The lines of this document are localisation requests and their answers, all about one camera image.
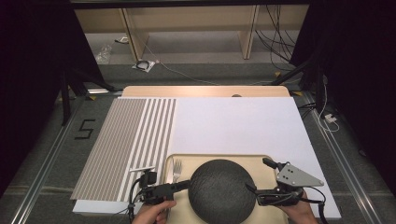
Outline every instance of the person's left hand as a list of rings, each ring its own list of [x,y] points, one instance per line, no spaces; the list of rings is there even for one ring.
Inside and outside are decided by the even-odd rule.
[[[132,224],[165,224],[166,209],[176,205],[176,201],[164,201],[156,205],[143,204]]]

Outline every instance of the gray carpet floor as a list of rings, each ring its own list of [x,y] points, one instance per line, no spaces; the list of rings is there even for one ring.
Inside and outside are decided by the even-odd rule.
[[[156,64],[149,73],[131,68],[131,65],[101,65],[100,69],[106,82],[118,88],[137,85],[209,85],[207,82],[219,85],[261,85],[274,79],[275,68],[269,63],[249,64]],[[288,81],[287,87],[291,91],[298,89],[297,82]],[[87,83],[87,87],[98,88]],[[75,107],[78,100],[82,100],[81,107],[65,137],[60,154],[53,164],[44,188],[35,202],[35,206],[27,219],[27,223],[128,223],[127,217],[84,217],[72,212],[73,202],[70,195],[76,185],[85,161],[100,132],[110,105],[117,96],[104,94],[94,98],[78,98],[72,100]],[[296,105],[307,104],[304,96],[293,96]],[[48,120],[46,129],[37,140],[21,169],[10,184],[7,192],[0,200],[0,223],[9,223],[18,208],[24,193],[35,180],[42,162],[46,158],[57,133],[61,130],[62,102],[56,101],[52,116]],[[359,144],[342,115],[338,124],[340,130],[334,133],[337,142],[356,172],[359,181],[368,192],[376,211],[384,223],[394,223],[396,220],[396,200],[389,192],[384,181],[368,159],[359,153]],[[94,119],[84,127],[92,128],[89,139],[76,139],[85,133],[78,131],[84,119]],[[326,176],[333,197],[342,214],[341,220],[331,220],[330,223],[366,223],[355,198],[351,194],[342,173],[330,152],[326,141],[319,131],[313,112],[304,118],[304,125],[308,132],[313,148],[317,154],[321,168]]]

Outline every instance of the human hand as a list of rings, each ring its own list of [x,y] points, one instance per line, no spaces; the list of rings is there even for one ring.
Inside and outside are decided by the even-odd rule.
[[[143,204],[132,224],[165,224],[167,208],[176,205],[176,201],[164,201],[156,205]]]
[[[303,198],[307,198],[305,191],[303,193]],[[277,206],[277,208],[286,213],[296,224],[318,224],[309,203],[299,201],[295,205]]]

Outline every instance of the floor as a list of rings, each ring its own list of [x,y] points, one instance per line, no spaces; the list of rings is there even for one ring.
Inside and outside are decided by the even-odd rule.
[[[291,31],[289,35],[292,40],[296,40],[298,31]],[[134,64],[132,54],[128,45],[115,43],[114,39],[120,39],[124,34],[108,35],[87,35],[92,54],[100,60],[99,63],[123,65],[125,69],[132,69]],[[285,38],[288,44],[292,45],[290,39]],[[104,47],[111,47],[110,57],[98,57],[100,53],[105,52]],[[261,43],[260,39],[255,36],[253,49],[249,60],[242,58],[238,37],[235,32],[190,32],[190,33],[156,33],[151,34],[148,40],[148,47],[145,51],[144,60],[161,62],[163,64],[257,64],[257,63],[275,63],[281,66],[281,69],[291,69],[292,66],[286,64],[279,57],[271,54]],[[181,76],[188,76],[189,71],[179,72]],[[294,77],[286,84],[290,90],[297,90],[297,81],[300,77]],[[76,119],[85,119],[96,116],[99,123],[106,118],[106,112],[95,115],[95,111],[100,108],[109,107],[115,95],[98,97],[95,104],[90,99],[76,99],[73,103],[74,109],[78,108],[85,111],[83,114],[76,114]],[[304,97],[295,96],[297,105],[305,105],[314,102],[314,97],[308,92]],[[389,192],[387,186],[382,181],[374,166],[370,161],[359,153],[359,144],[356,142],[353,133],[350,131],[346,122],[342,121],[342,115],[339,117],[340,130],[335,133],[326,133],[318,126],[317,113],[310,113],[304,119],[304,125],[307,128],[308,136],[322,165],[323,172],[329,182],[332,195],[339,205],[339,210],[343,216],[341,221],[331,221],[330,223],[391,223],[396,219],[396,200]],[[14,218],[20,208],[20,204],[25,199],[24,195],[29,193],[32,183],[37,181],[37,173],[42,168],[48,155],[56,148],[59,134],[64,132],[63,128],[53,123],[62,120],[62,103],[60,101],[54,104],[54,113],[49,119],[46,130],[37,142],[37,147],[29,155],[20,171],[17,173],[13,183],[0,200],[0,223],[9,223]],[[72,133],[78,133],[78,126],[70,127]],[[66,138],[73,139],[75,134],[67,135]],[[39,196],[36,198],[35,207],[32,215],[26,218],[27,223],[127,223],[123,217],[75,217],[72,214],[73,204],[68,198],[73,191],[73,184],[67,180],[73,179],[72,171],[80,171],[85,161],[79,161],[75,155],[81,158],[87,158],[89,150],[83,148],[92,148],[91,142],[81,141],[76,147],[68,146],[65,141],[67,152],[55,155],[56,161],[70,161],[68,164],[55,162],[49,165],[49,169],[59,171],[58,174],[49,172],[44,176],[43,181],[46,183],[42,189],[38,189]]]

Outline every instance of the round black object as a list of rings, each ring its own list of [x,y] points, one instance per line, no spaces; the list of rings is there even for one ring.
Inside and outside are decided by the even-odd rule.
[[[255,195],[245,183],[254,186],[249,173],[239,164],[227,160],[208,161],[191,177],[191,207],[207,223],[241,223],[250,216],[256,203]]]

